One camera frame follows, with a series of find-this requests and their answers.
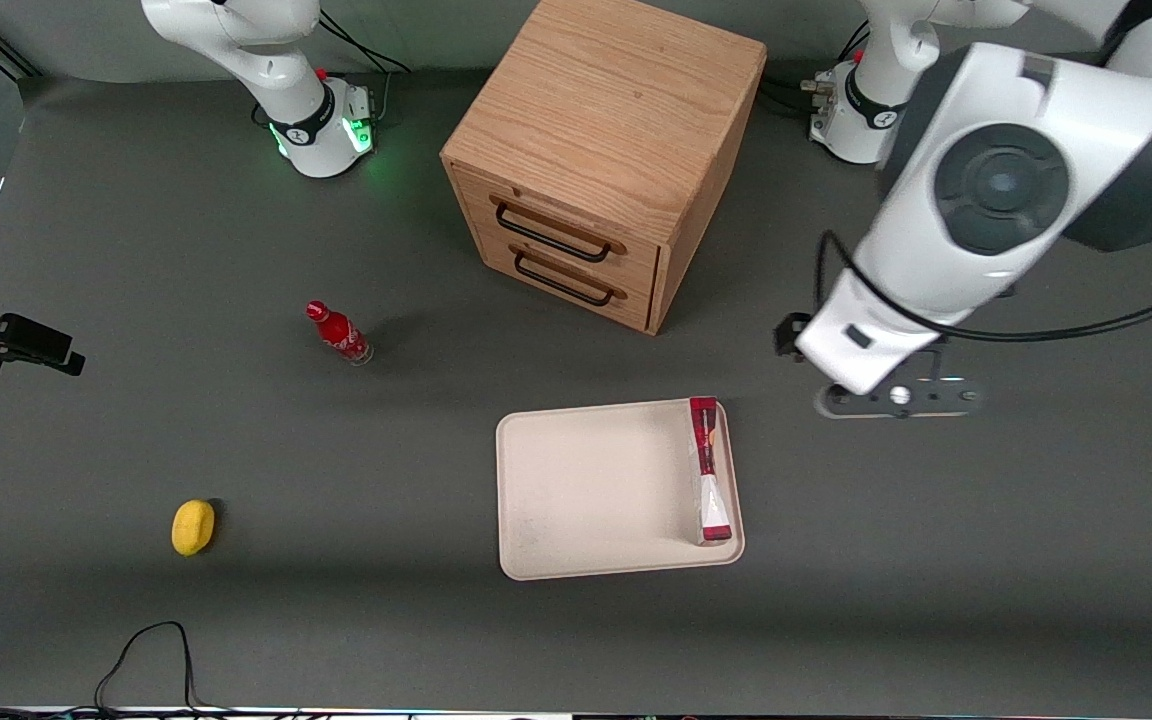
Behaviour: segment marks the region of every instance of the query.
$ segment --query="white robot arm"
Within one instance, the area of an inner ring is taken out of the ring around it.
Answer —
[[[795,340],[847,391],[869,393],[1062,234],[1102,251],[1152,242],[1152,15],[1111,26],[1091,12],[1102,67],[977,44],[916,88],[852,258],[864,276],[844,270]]]
[[[1018,0],[861,0],[869,17],[864,60],[844,58],[817,73],[805,90],[827,88],[809,137],[842,160],[878,161],[882,138],[905,107],[915,83],[941,56],[933,24],[1009,26],[1023,17]]]
[[[366,89],[317,76],[296,47],[268,47],[313,32],[319,0],[141,0],[141,8],[166,40],[214,61],[251,91],[279,151],[301,173],[336,176],[371,150]]]

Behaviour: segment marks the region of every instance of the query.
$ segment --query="drawer handle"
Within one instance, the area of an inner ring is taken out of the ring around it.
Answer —
[[[566,242],[556,241],[553,237],[545,236],[545,234],[535,232],[535,229],[522,227],[522,225],[516,223],[513,220],[506,219],[505,211],[508,209],[509,206],[506,205],[503,202],[497,203],[497,221],[500,223],[500,227],[507,229],[508,232],[516,232],[517,234],[521,234],[522,237],[535,240],[536,242],[540,242],[544,245],[553,247],[554,250],[566,252],[570,255],[573,258],[579,258],[586,263],[602,263],[602,260],[607,260],[607,253],[612,251],[612,243],[609,242],[602,243],[602,250],[596,253],[590,253],[585,252],[584,250],[576,249],[576,247],[567,245]]]
[[[604,295],[602,297],[594,297],[591,295],[585,295],[585,293],[579,290],[573,290],[573,288],[567,287],[559,281],[553,281],[553,279],[548,279],[545,275],[535,272],[535,270],[524,268],[524,266],[522,266],[522,259],[524,258],[526,258],[526,256],[523,255],[522,251],[520,250],[513,251],[513,268],[517,270],[518,274],[521,274],[524,278],[531,278],[540,285],[552,287],[554,288],[554,290],[561,291],[564,295],[570,295],[576,300],[579,300],[581,302],[585,302],[585,304],[593,306],[604,306],[607,305],[608,302],[612,302],[612,297],[616,295],[616,291],[608,290],[607,295]]]

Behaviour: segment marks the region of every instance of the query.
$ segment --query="wooden drawer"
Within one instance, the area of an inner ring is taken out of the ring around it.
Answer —
[[[522,243],[503,241],[497,234],[486,236],[483,260],[490,268],[636,331],[645,329],[649,324],[650,288],[607,282],[570,263],[526,250]]]
[[[655,334],[765,59],[636,0],[539,0],[440,152],[483,260]]]
[[[659,255],[653,243],[591,232],[589,220],[553,209],[521,188],[490,181],[456,164],[452,172],[468,220],[476,236],[484,238],[479,241],[484,260],[485,238],[493,237],[521,247],[531,258],[553,260],[604,282],[652,295]]]

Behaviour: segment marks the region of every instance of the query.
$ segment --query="red and white package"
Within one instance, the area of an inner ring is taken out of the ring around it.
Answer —
[[[732,520],[727,503],[718,488],[714,473],[714,433],[718,424],[715,397],[691,397],[691,430],[696,439],[696,457],[700,461],[700,479],[696,483],[696,510],[700,518],[700,545],[722,544],[732,538]]]

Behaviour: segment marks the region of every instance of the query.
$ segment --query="wire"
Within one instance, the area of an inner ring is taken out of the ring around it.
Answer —
[[[376,113],[376,122],[385,119],[385,113],[389,111],[389,81],[394,77],[394,73],[385,73],[385,90],[380,93],[380,111]]]
[[[353,36],[349,35],[349,32],[347,31],[347,29],[342,26],[342,24],[335,22],[335,18],[333,18],[332,15],[329,15],[326,10],[321,10],[321,13],[323,13],[323,18],[326,20],[326,23],[324,24],[326,31],[339,37],[340,40],[348,41],[349,45],[357,47],[357,50],[362,51],[362,54],[366,55],[372,61],[372,63],[376,63],[379,67],[380,65],[378,60],[379,58],[380,60],[387,61],[387,63],[389,65],[394,65],[394,67],[403,70],[403,73],[412,71],[412,69],[408,68],[407,65],[400,63],[397,60],[394,60],[389,55],[378,53],[378,51],[371,50],[366,45],[362,45],[361,41],[355,40],[355,38],[353,38]],[[385,70],[385,68],[382,67],[380,68],[380,73],[387,73],[387,71],[388,70]]]
[[[768,100],[772,100],[773,103],[776,103],[776,105],[780,105],[781,108],[788,109],[788,113],[778,113],[778,114],[786,115],[787,118],[788,118],[788,115],[791,115],[791,114],[793,115],[810,115],[810,114],[812,114],[811,109],[809,109],[809,108],[801,108],[798,105],[794,105],[793,103],[790,103],[790,101],[788,101],[786,99],[782,99],[782,97],[776,97],[775,94],[773,94],[772,91],[768,91],[764,86],[758,86],[758,94],[761,94],[763,97],[765,97],[765,99],[768,99]]]
[[[869,32],[866,32],[864,37],[861,37],[861,32],[864,32],[864,29],[867,26],[869,26],[869,20],[865,20],[865,22],[859,23],[859,25],[856,26],[854,31],[851,31],[851,37],[847,38],[846,45],[842,46],[842,50],[838,52],[839,63],[841,63],[841,61],[847,60],[847,53],[851,53],[851,50],[854,50],[856,45],[861,45],[861,41],[864,41],[865,37],[869,37]]]
[[[856,38],[856,41],[842,50],[842,59],[847,60],[847,55],[851,55],[861,46],[861,43],[866,40],[869,40],[869,32]]]
[[[820,306],[820,297],[823,296],[820,287],[823,287],[823,257],[824,252],[826,252],[826,247],[833,247],[833,249],[838,251],[838,256],[842,259],[842,264],[844,264],[844,266],[850,270],[852,274],[855,274],[856,279],[859,279],[861,283],[864,285],[869,291],[873,293],[874,297],[880,300],[885,305],[890,306],[892,310],[895,310],[897,314],[901,314],[902,318],[910,320],[910,323],[919,324],[922,327],[941,333],[947,338],[963,338],[963,340],[973,340],[978,342],[1049,342],[1056,340],[1073,340],[1074,338],[1091,338],[1094,334],[1121,331],[1123,328],[1130,328],[1132,325],[1149,323],[1149,320],[1152,320],[1152,305],[1149,305],[1134,311],[1134,313],[1120,314],[1117,318],[1111,318],[1108,320],[1102,320],[1101,323],[1074,325],[1074,327],[1069,328],[1021,333],[973,331],[969,328],[957,328],[954,327],[954,325],[933,323],[933,320],[915,313],[912,310],[908,309],[908,306],[900,305],[899,302],[888,297],[886,293],[879,290],[872,279],[869,279],[867,274],[861,272],[861,268],[856,266],[855,260],[852,260],[849,252],[847,252],[846,247],[842,245],[842,241],[838,240],[836,233],[829,232],[829,229],[820,233],[820,242],[817,245],[817,282],[814,282],[814,302],[817,302],[818,309]]]
[[[119,669],[122,669],[123,661],[127,660],[127,653],[132,650],[132,644],[145,632],[151,632],[159,628],[166,628],[166,626],[172,626],[172,628],[177,629],[180,632],[180,647],[184,650],[184,705],[189,710],[197,711],[200,705],[207,705],[206,702],[202,702],[198,698],[198,692],[194,687],[194,655],[189,652],[189,637],[184,632],[184,626],[177,623],[175,620],[164,620],[161,623],[154,623],[152,626],[143,626],[128,642],[123,645],[123,652],[118,653],[118,660],[114,661],[114,666],[109,667],[109,673],[105,673],[104,679],[100,679],[99,683],[96,683],[96,691],[92,692],[92,705],[101,710],[107,708],[105,705],[105,687],[114,679]]]
[[[37,65],[31,63],[24,55],[20,54],[1,35],[0,54],[3,54],[3,58],[8,59],[10,63],[16,65],[24,77],[41,77],[41,70],[38,69]]]
[[[362,45],[357,44],[356,41],[349,40],[348,37],[346,37],[342,33],[340,33],[340,31],[338,31],[336,29],[332,29],[329,26],[325,26],[325,24],[324,24],[323,29],[325,29],[325,31],[328,31],[329,33],[334,35],[335,37],[340,38],[340,40],[348,41],[349,45],[353,45],[353,46],[357,47],[357,50],[361,50],[362,54],[366,55],[366,59],[371,60],[371,65],[374,65],[376,69],[380,70],[380,73],[387,73],[388,74],[391,71],[389,68],[384,67],[384,65],[380,65],[380,60],[378,58],[376,58],[376,55],[372,55],[371,54],[371,50],[367,50],[367,47],[362,46]]]

